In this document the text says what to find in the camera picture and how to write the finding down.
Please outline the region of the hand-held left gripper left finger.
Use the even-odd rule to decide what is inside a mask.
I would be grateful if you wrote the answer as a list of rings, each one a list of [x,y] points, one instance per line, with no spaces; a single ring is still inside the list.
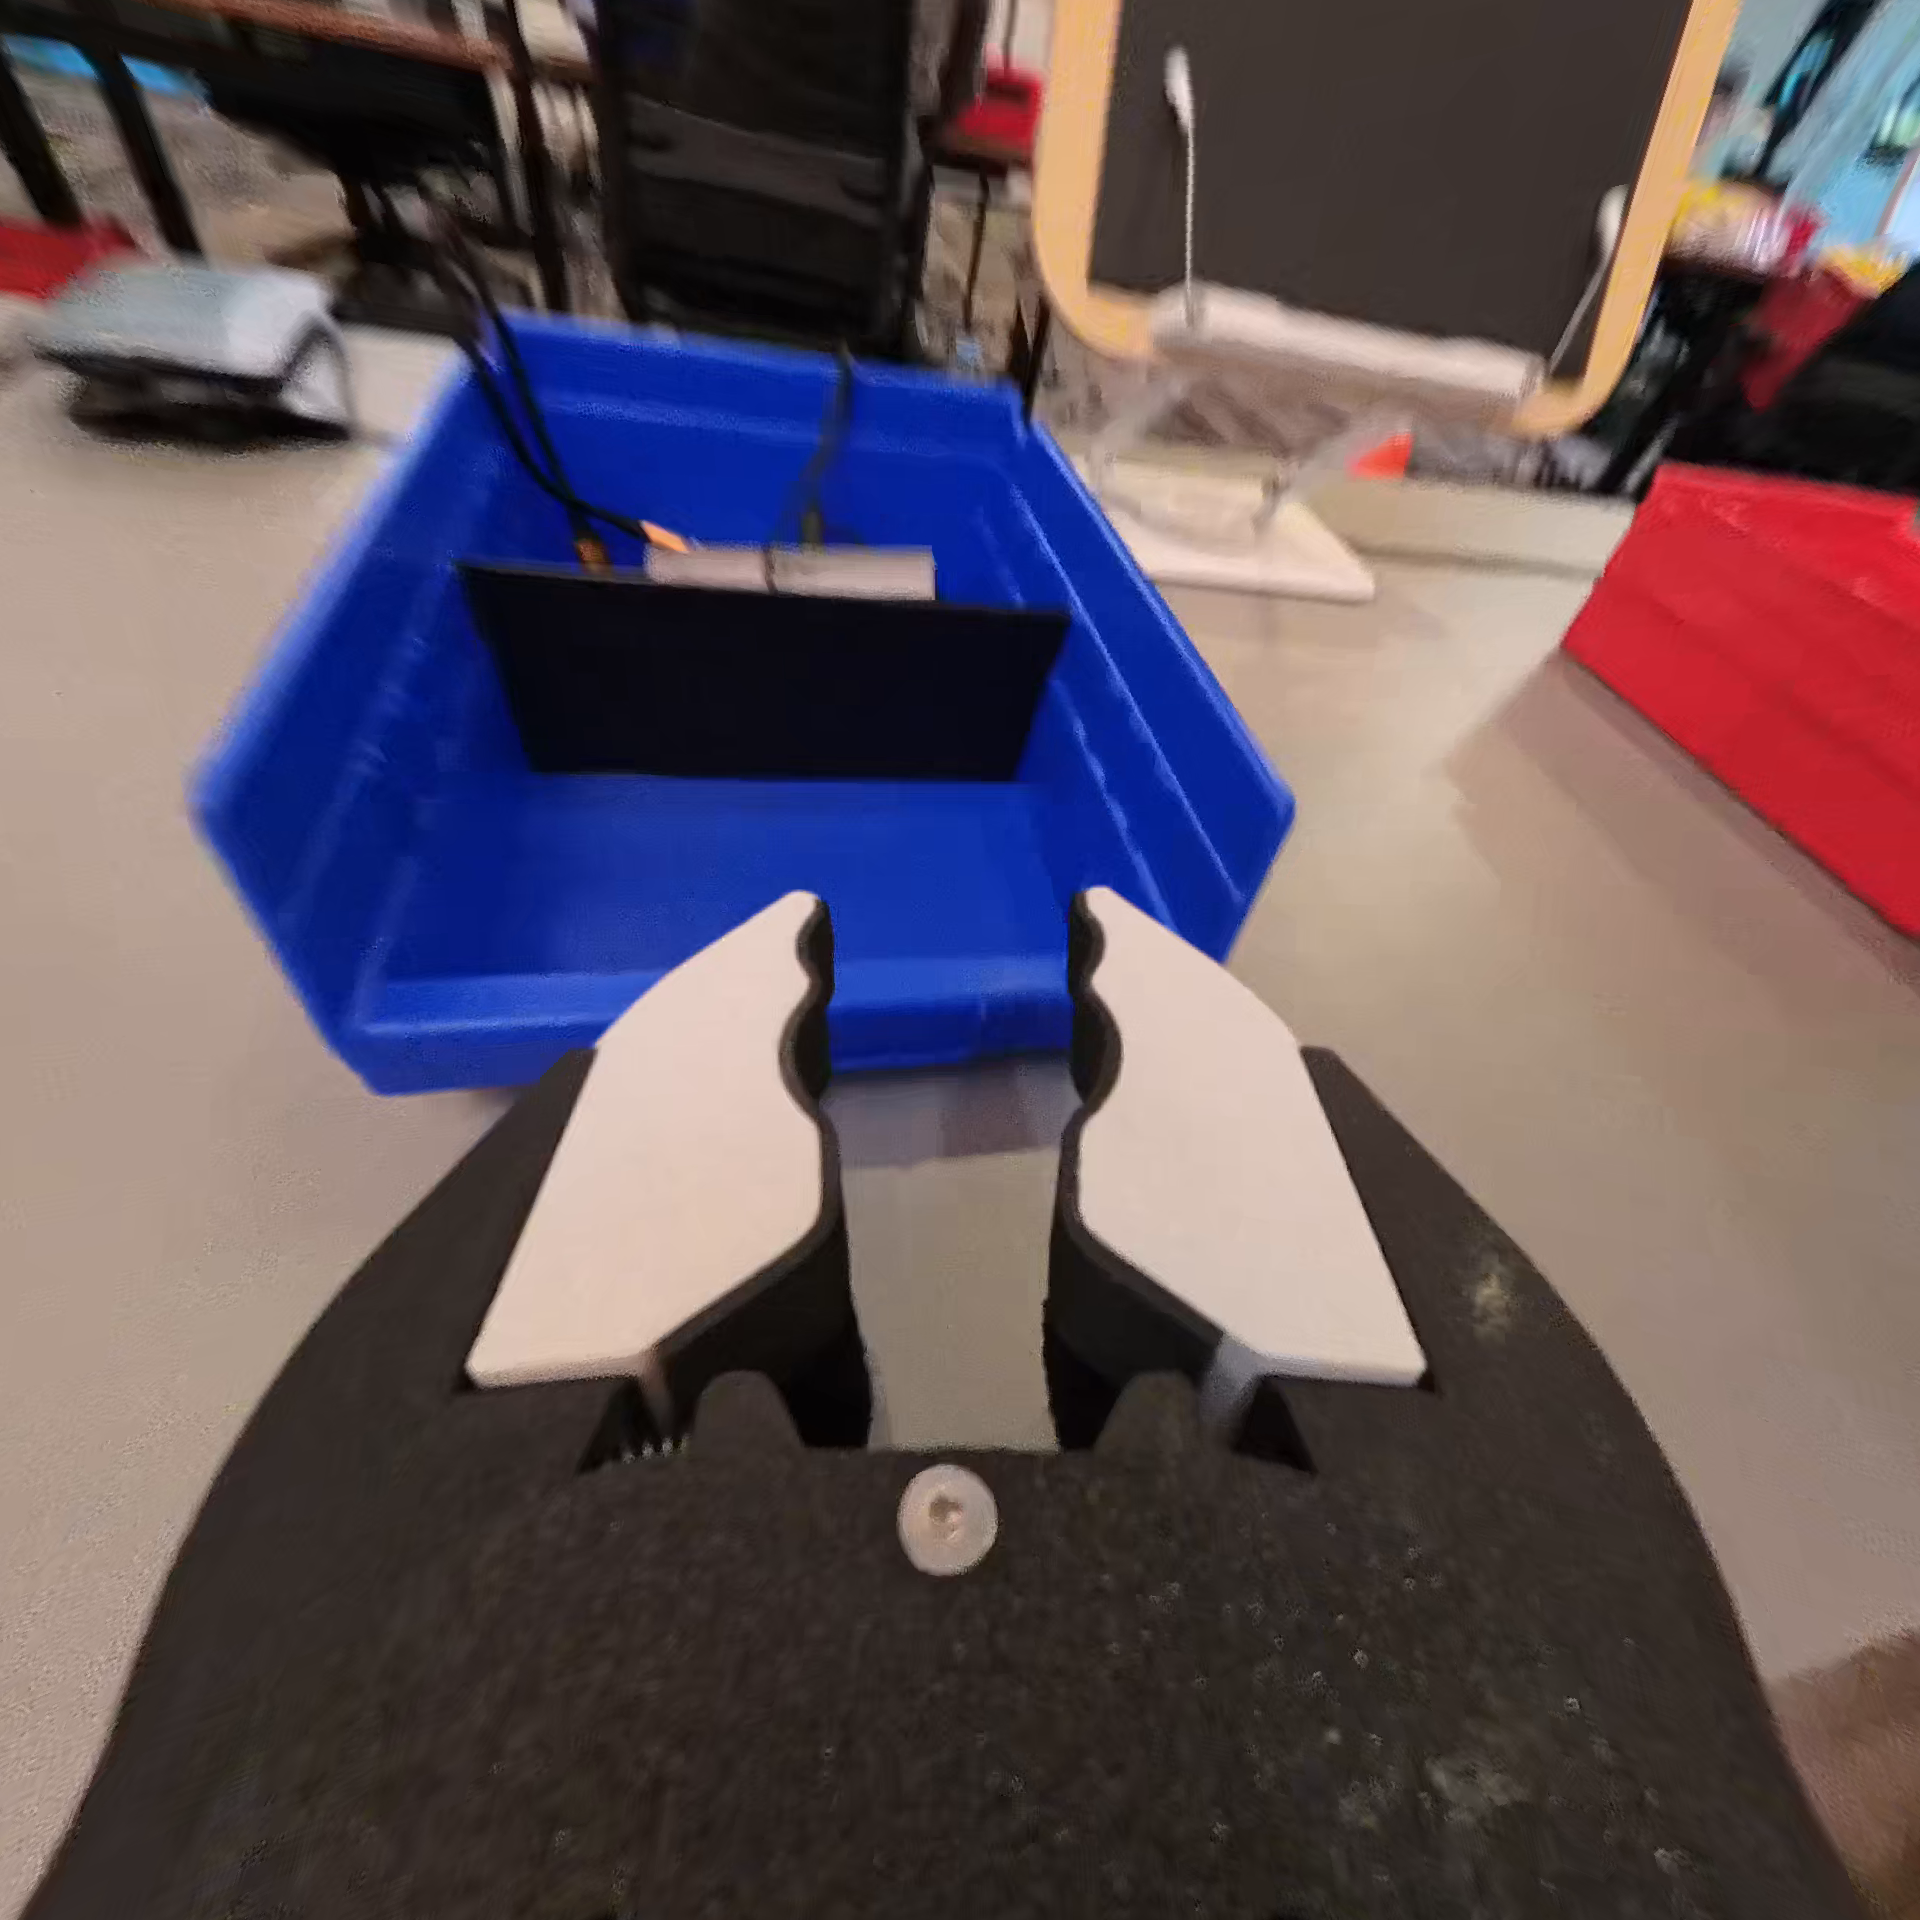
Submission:
[[[828,904],[787,893],[604,1031],[466,1356],[474,1388],[636,1390],[655,1438],[728,1375],[770,1381],[799,1438],[863,1448],[831,1078]]]

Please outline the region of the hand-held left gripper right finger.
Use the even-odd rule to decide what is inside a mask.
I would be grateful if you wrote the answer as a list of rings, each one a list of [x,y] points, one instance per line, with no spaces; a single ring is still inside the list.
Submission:
[[[1047,1412],[1090,1450],[1176,1376],[1227,1448],[1283,1450],[1282,1384],[1421,1388],[1424,1344],[1288,1023],[1098,884],[1067,907],[1067,1072],[1043,1292]]]

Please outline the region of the blue plastic bin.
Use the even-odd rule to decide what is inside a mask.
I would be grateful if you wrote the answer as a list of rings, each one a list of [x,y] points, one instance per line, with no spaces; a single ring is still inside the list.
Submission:
[[[831,359],[512,326],[581,494],[695,544],[771,534]],[[459,564],[586,570],[467,367],[444,376],[193,790],[302,1010],[372,1093],[529,1085],[786,894],[828,904],[839,1076],[1064,1051],[1069,907],[1098,887],[1229,956],[1294,794],[1015,397],[855,365],[828,534],[930,549],[942,602],[1067,615],[1015,780],[531,772]],[[641,577],[634,540],[607,547],[588,575]]]

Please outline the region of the grey hub with cable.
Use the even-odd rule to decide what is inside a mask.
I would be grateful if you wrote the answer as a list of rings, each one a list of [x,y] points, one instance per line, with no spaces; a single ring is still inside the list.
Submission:
[[[932,605],[938,562],[928,547],[838,540],[829,534],[828,484],[852,444],[855,362],[833,352],[833,375],[816,443],[793,480],[774,530],[758,543],[694,543],[651,527],[639,579],[654,587],[747,593],[771,598],[831,598],[875,605]]]

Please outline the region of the black cable gold plug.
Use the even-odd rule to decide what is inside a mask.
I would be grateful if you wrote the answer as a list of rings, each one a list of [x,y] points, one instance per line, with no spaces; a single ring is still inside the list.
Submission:
[[[521,476],[557,509],[575,562],[586,573],[609,573],[607,534],[647,552],[687,556],[694,549],[684,536],[577,491],[540,403],[516,326],[507,322],[491,288],[459,269],[444,271],[441,288],[454,314],[457,349],[491,428]]]

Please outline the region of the red plastic bin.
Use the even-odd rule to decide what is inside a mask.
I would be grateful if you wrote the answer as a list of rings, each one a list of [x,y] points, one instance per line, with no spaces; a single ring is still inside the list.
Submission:
[[[1562,650],[1918,936],[1913,498],[1664,464]]]

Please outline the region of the grey desk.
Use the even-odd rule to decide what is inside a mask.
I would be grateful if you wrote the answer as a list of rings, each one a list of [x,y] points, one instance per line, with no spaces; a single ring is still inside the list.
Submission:
[[[2,1887],[335,1289],[487,1130],[319,1044],[185,817],[370,443],[104,444],[4,370]],[[1638,1400],[1756,1665],[1916,1631],[1916,947],[1560,652],[1612,509],[1359,484],[1358,608],[1179,593],[1297,800],[1231,970],[1338,1051]]]

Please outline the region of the white folding stand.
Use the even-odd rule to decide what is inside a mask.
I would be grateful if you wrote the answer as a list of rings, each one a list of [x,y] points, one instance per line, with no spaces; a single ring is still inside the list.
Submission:
[[[1338,318],[1199,279],[1197,108],[1183,45],[1166,51],[1161,87],[1182,163],[1179,277],[1145,306],[1150,379],[1094,436],[1087,489],[1161,587],[1365,605],[1374,575],[1308,511],[1308,493],[1403,430],[1514,428],[1612,287],[1629,188],[1609,187],[1596,202],[1593,264],[1543,355]],[[1182,413],[1213,435],[1245,430],[1264,460],[1245,506],[1194,480],[1139,489],[1125,479],[1154,430]]]

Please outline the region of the grey pouch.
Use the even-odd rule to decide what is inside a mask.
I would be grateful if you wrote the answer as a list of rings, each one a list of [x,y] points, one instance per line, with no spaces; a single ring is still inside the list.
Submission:
[[[69,379],[68,414],[113,438],[345,443],[359,426],[332,294],[288,269],[109,262],[43,306],[26,349]]]

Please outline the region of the black office chair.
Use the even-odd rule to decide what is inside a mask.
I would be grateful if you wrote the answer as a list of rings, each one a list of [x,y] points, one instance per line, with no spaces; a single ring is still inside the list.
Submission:
[[[624,320],[919,359],[926,138],[966,7],[577,5]]]

